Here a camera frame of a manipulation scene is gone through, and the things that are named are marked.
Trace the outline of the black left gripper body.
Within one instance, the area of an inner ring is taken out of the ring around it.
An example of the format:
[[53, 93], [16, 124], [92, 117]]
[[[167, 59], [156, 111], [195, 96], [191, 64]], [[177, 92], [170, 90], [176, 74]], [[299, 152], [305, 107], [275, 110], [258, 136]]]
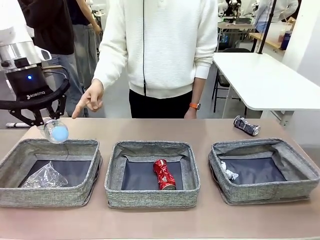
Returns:
[[39, 108], [55, 101], [40, 66], [8, 72], [5, 76], [16, 96], [16, 101], [5, 101], [6, 110]]

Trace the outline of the person's right hand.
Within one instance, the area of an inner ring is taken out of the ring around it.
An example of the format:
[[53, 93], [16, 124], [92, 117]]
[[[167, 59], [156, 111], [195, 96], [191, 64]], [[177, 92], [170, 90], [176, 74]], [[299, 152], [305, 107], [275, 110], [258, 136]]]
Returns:
[[84, 92], [75, 106], [71, 118], [76, 119], [81, 111], [87, 107], [92, 112], [97, 112], [103, 105], [104, 87], [100, 80], [93, 79], [90, 87]]

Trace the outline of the person's left hand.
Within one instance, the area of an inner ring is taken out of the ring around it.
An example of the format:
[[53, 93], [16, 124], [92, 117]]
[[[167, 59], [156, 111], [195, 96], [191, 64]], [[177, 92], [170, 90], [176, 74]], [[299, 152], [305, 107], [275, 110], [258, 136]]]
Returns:
[[197, 112], [198, 110], [195, 108], [190, 107], [186, 114], [184, 115], [184, 119], [196, 119], [197, 118]]

